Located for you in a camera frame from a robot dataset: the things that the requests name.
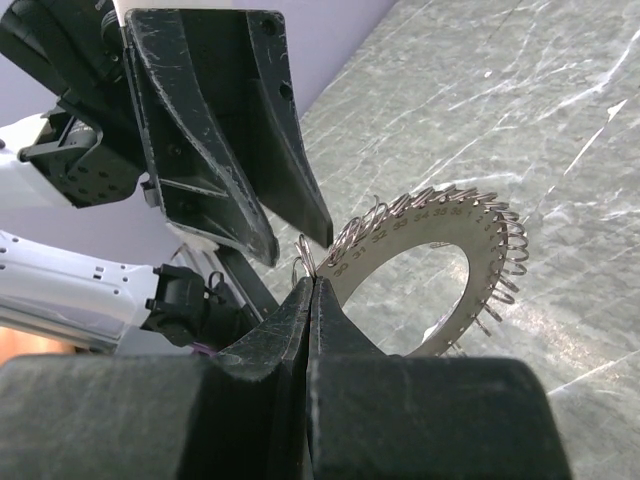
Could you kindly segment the round metal key organizer disc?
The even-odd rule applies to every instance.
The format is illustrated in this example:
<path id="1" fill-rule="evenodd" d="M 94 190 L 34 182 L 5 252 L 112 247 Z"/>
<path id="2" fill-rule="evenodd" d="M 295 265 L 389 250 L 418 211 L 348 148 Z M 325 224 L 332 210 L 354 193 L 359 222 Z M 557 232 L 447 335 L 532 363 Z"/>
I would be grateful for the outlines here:
<path id="1" fill-rule="evenodd" d="M 529 240 L 494 192 L 449 185 L 376 200 L 321 261 L 306 237 L 294 272 L 329 280 L 338 304 L 376 346 L 407 356 L 461 355 L 472 328 L 492 334 L 527 272 Z"/>

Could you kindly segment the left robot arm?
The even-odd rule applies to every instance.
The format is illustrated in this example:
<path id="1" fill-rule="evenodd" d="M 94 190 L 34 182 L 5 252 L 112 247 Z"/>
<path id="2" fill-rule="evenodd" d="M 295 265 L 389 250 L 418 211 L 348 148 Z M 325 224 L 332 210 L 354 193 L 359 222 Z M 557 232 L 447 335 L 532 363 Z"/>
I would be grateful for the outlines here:
<path id="1" fill-rule="evenodd" d="M 1 53 L 55 95 L 1 130 L 1 204 L 86 209 L 142 191 L 206 259 L 274 266 L 274 213 L 328 247 L 284 15 L 217 1 L 14 1 Z M 134 265 L 1 236 L 1 320 L 98 351 L 130 329 L 226 346 L 258 321 L 223 271 Z"/>

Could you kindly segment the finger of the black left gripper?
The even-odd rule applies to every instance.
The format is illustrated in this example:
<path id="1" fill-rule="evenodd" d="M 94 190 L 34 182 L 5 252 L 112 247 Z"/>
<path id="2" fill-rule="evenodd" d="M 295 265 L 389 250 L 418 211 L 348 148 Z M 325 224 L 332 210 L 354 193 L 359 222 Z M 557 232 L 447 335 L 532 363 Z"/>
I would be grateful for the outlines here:
<path id="1" fill-rule="evenodd" d="M 195 10 L 184 27 L 204 99 L 258 200 L 328 247 L 333 221 L 302 139 L 283 15 Z"/>

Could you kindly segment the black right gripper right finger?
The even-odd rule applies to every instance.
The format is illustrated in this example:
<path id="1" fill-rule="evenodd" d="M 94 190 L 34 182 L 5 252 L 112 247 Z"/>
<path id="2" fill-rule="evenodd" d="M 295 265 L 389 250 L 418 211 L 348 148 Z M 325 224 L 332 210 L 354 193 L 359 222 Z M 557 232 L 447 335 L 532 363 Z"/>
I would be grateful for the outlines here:
<path id="1" fill-rule="evenodd" d="M 387 355 L 326 279 L 310 311 L 308 418 L 318 479 L 568 479 L 542 385 L 510 358 Z"/>

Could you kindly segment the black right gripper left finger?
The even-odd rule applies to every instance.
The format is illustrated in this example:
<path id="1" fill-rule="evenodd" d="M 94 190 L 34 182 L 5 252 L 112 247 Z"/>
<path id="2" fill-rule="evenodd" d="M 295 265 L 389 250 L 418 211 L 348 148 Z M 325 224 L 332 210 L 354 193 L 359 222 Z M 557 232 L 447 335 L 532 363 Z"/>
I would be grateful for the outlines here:
<path id="1" fill-rule="evenodd" d="M 299 479 L 313 283 L 215 357 L 16 358 L 5 479 Z"/>

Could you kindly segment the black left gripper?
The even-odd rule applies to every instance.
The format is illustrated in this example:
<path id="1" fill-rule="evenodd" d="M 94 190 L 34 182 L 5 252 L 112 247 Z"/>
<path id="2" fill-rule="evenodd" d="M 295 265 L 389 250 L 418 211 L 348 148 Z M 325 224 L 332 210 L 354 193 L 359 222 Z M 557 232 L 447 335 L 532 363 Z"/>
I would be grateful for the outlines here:
<path id="1" fill-rule="evenodd" d="M 193 247 L 274 265 L 278 241 L 203 96 L 182 11 L 131 9 L 124 20 L 142 147 L 169 229 Z M 86 208 L 129 198 L 146 163 L 113 2 L 13 1 L 1 53 L 56 97 L 2 128 L 2 200 Z"/>

